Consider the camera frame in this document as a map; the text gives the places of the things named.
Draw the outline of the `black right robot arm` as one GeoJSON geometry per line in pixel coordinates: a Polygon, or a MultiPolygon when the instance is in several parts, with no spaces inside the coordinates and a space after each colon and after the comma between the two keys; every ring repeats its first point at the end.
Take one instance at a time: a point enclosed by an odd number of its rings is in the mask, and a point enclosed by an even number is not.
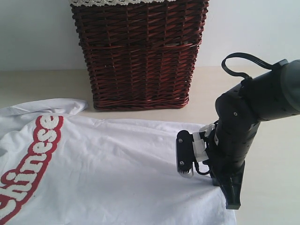
{"type": "Polygon", "coordinates": [[[213,184],[226,208],[240,208],[245,158],[262,121],[300,113],[300,61],[280,61],[256,78],[244,79],[215,101],[218,120],[206,152],[213,184]]]}

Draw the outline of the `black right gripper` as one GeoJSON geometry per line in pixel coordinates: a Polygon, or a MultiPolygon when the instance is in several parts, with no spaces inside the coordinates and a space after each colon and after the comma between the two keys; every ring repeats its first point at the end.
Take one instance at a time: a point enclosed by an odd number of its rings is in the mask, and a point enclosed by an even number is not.
{"type": "Polygon", "coordinates": [[[226,209],[238,210],[241,206],[240,193],[245,167],[245,156],[229,154],[220,144],[209,141],[206,148],[206,165],[215,185],[219,185],[226,199],[226,209]]]}

